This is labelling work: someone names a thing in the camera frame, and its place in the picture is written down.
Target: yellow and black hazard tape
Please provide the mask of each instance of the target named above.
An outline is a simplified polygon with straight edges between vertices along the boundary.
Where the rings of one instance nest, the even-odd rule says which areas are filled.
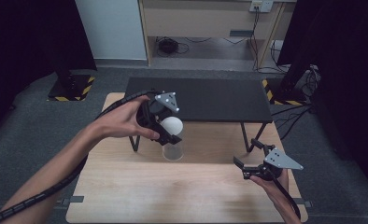
[[[86,86],[84,87],[82,94],[79,96],[69,97],[69,96],[54,96],[49,97],[49,101],[84,101],[88,95],[89,90],[94,82],[94,77],[89,77]]]
[[[306,101],[282,101],[274,98],[271,88],[268,85],[268,81],[264,79],[262,81],[263,88],[265,89],[266,96],[268,97],[269,104],[271,105],[306,105]]]

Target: gray carpet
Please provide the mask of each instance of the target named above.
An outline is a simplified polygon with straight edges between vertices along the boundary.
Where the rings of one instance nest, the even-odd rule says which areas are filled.
[[[36,170],[56,154],[100,112],[106,96],[124,91],[129,77],[192,77],[255,79],[278,75],[246,72],[100,68],[86,71],[96,77],[83,102],[49,102],[54,74],[32,83],[18,94],[16,109],[0,126],[0,207]],[[271,105],[271,112],[292,105]],[[275,116],[286,119],[298,108]],[[282,136],[289,124],[278,129]],[[333,152],[317,115],[305,113],[283,140],[286,152],[304,166],[294,171],[305,200],[311,201],[306,223],[368,223],[368,180],[354,161],[343,161]],[[76,181],[64,190],[72,194]],[[56,206],[49,223],[66,223],[65,206]]]

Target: black tabletop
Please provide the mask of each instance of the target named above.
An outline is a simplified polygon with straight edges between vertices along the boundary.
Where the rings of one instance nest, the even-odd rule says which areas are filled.
[[[152,89],[176,93],[183,121],[272,122],[259,80],[131,77],[125,96]]]

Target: human hand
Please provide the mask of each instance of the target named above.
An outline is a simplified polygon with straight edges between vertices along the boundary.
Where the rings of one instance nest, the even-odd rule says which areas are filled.
[[[149,98],[145,95],[137,97],[95,120],[91,126],[95,127],[103,138],[141,135],[148,139],[158,139],[160,135],[157,132],[141,127],[136,120],[138,108],[147,100]]]
[[[252,175],[250,177],[250,180],[252,180],[254,183],[262,187],[265,190],[266,194],[268,195],[269,199],[271,199],[271,201],[274,204],[285,202],[289,203],[286,196],[284,196],[284,194],[280,191],[280,189],[276,186],[276,184],[273,181],[266,181],[255,175]],[[283,169],[282,174],[277,180],[280,182],[282,187],[287,192],[289,192],[289,175],[287,169]]]
[[[250,177],[250,180],[261,186],[265,190],[269,199],[272,201],[272,203],[274,203],[276,210],[279,212],[286,223],[301,223],[301,220],[297,217],[294,210],[292,209],[290,201],[280,191],[280,189],[273,181],[266,181],[255,175],[252,175]],[[287,169],[283,169],[282,174],[277,179],[277,181],[279,181],[286,192],[289,192],[289,174]]]

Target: forearm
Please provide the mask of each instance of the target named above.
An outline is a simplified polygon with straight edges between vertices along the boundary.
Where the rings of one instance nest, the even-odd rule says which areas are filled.
[[[66,178],[102,138],[97,128],[91,125],[80,131],[56,156],[22,185],[2,210],[35,196]],[[58,196],[59,193],[56,193],[48,197],[45,201],[7,219],[6,223],[44,223]]]
[[[301,220],[297,217],[288,201],[274,203],[277,212],[282,216],[285,223],[300,224]]]

